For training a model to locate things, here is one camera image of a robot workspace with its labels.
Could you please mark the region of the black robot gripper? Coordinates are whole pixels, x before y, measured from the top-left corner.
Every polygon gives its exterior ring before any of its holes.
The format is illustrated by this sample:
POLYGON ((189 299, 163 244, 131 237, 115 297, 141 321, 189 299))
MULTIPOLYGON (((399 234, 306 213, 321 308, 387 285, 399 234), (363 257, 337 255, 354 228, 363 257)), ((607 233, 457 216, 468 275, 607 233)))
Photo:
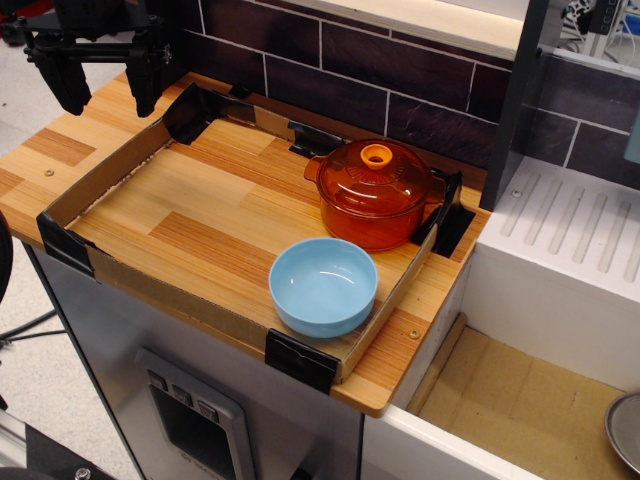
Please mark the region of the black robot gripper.
POLYGON ((162 94, 158 64, 171 61, 171 50, 164 19, 142 1, 55 1, 51 13, 20 16, 14 25, 65 111, 81 115, 92 97, 83 63, 126 63, 137 115, 154 111, 162 94))

